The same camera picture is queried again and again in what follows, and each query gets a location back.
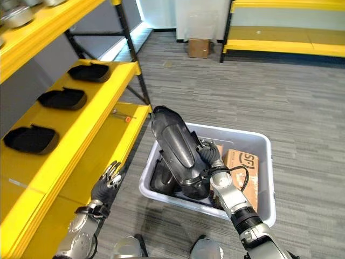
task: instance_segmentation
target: black cable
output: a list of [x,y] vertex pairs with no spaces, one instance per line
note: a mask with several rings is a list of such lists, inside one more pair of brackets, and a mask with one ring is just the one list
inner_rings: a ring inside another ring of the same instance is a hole
[[238,169],[245,169],[245,171],[246,171],[246,177],[245,177],[244,183],[243,183],[243,185],[242,185],[242,187],[241,187],[241,189],[240,189],[240,191],[243,192],[244,189],[246,188],[247,184],[248,184],[248,181],[249,181],[249,172],[248,172],[248,169],[245,168],[244,166],[236,166],[236,167],[227,169],[226,171],[231,172],[231,171],[238,170]]
[[97,253],[98,240],[97,240],[96,234],[93,234],[93,237],[95,238],[95,250],[93,251],[92,256],[89,257],[88,259],[92,259],[96,255],[96,253]]

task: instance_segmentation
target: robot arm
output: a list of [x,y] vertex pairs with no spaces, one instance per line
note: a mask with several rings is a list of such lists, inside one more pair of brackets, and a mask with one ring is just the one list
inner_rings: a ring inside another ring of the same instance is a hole
[[244,194],[232,183],[229,169],[224,166],[216,145],[213,142],[202,142],[198,152],[211,167],[211,186],[239,234],[239,239],[247,251],[245,258],[298,258],[283,249],[269,226],[262,222]]
[[75,211],[74,220],[53,259],[93,258],[97,249],[97,231],[110,214],[110,205],[124,177],[117,171],[119,165],[114,161],[107,167],[92,188],[90,203]]

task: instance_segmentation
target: metal bowl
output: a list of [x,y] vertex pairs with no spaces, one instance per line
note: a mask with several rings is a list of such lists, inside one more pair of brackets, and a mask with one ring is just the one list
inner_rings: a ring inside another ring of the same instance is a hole
[[63,2],[67,0],[43,0],[43,1],[48,6],[56,6],[56,5],[62,4]]
[[3,17],[4,24],[9,28],[17,28],[33,20],[33,14],[28,6],[18,6],[8,11]]
[[5,11],[9,11],[17,6],[19,6],[19,2],[17,0],[2,0],[1,1],[1,7]]
[[32,6],[35,6],[35,5],[38,5],[38,4],[42,4],[43,0],[22,0],[22,3],[24,5],[32,7]]

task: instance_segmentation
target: white wall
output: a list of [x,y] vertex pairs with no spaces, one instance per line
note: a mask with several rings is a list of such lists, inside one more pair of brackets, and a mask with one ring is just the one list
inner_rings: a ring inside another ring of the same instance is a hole
[[[229,0],[175,0],[176,38],[185,39],[188,15],[197,11],[217,11],[216,39],[223,39]],[[284,26],[345,30],[345,12],[311,9],[236,8],[233,26]]]
[[140,0],[145,22],[153,29],[176,28],[175,0]]
[[224,29],[229,8],[229,0],[175,0],[176,10],[176,38],[184,39],[188,26],[190,12],[215,11],[218,13],[216,39],[223,39]]
[[288,8],[236,8],[231,25],[345,31],[345,12]]

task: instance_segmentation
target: black shelf frame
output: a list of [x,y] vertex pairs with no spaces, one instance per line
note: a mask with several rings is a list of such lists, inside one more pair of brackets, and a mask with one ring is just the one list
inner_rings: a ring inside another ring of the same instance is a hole
[[149,98],[149,94],[146,88],[146,84],[144,81],[144,77],[142,75],[142,70],[141,70],[141,66],[137,57],[137,53],[135,52],[134,49],[134,45],[133,45],[133,41],[132,38],[130,37],[130,31],[129,31],[129,27],[128,27],[128,23],[127,23],[127,19],[126,19],[126,14],[125,14],[125,10],[123,9],[122,3],[121,1],[116,1],[117,3],[115,3],[113,6],[116,10],[116,13],[118,14],[119,20],[120,20],[120,24],[122,27],[122,31],[121,32],[112,32],[112,31],[105,31],[105,32],[89,32],[89,31],[85,31],[85,32],[71,32],[70,29],[66,30],[64,32],[67,40],[69,41],[71,47],[73,48],[74,52],[77,54],[77,56],[81,59],[86,59],[86,56],[89,56],[91,59],[95,59],[97,60],[97,58],[95,56],[93,56],[89,51],[87,51],[83,46],[81,46],[76,40],[75,40],[75,36],[124,36],[126,38],[127,41],[127,45],[129,48],[129,52],[130,52],[130,56],[132,58],[132,62],[137,62],[139,69],[140,69],[140,74],[137,75],[139,84],[140,84],[140,88],[142,91],[142,95],[140,93],[138,93],[136,90],[134,90],[132,87],[130,87],[129,85],[127,86],[127,89],[134,94],[136,97],[138,97],[142,102],[144,102],[146,105],[151,105],[151,101]]

